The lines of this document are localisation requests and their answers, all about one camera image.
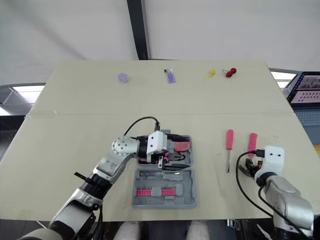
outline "pink screwdriver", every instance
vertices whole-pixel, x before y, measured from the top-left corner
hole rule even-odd
[[[234,131],[229,129],[226,131],[226,149],[228,150],[228,159],[225,165],[225,172],[229,173],[230,170],[230,150],[232,149],[232,143],[234,142]]]
[[[256,133],[250,133],[248,152],[256,150],[257,137],[258,137],[258,135]],[[254,154],[249,153],[248,156],[249,156],[249,159],[252,160]]]

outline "purple object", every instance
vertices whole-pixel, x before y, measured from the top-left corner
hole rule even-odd
[[[172,83],[176,82],[176,77],[174,75],[174,70],[172,68],[167,68],[167,69],[164,70],[164,72],[166,74],[166,77],[167,77],[167,80],[168,80],[169,84],[172,84]]]
[[[117,77],[118,77],[119,82],[122,84],[128,82],[128,80],[129,80],[128,75],[125,73],[119,73]]]

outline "white wall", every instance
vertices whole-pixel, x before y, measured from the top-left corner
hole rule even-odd
[[[320,71],[319,0],[145,0],[154,59]]]
[[[0,86],[101,59],[138,59],[126,0],[0,0]]]
[[[144,1],[154,59],[320,70],[320,0]],[[0,0],[0,86],[102,59],[138,59],[126,0]]]

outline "open tool case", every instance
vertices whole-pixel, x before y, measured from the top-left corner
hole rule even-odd
[[[175,142],[167,140],[169,158],[184,155],[181,160],[170,160],[172,164],[193,163],[192,140],[188,135],[190,148],[187,151],[175,151]],[[132,206],[134,208],[194,208],[197,205],[195,172],[190,167],[182,170],[161,170],[158,164],[144,164],[143,159],[138,159],[138,165],[133,182]]]

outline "black pole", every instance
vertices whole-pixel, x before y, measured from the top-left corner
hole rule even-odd
[[[145,6],[142,1],[127,0],[126,2],[128,4],[136,53],[139,60],[148,60],[150,59],[150,54],[148,54],[147,23],[144,15]]]

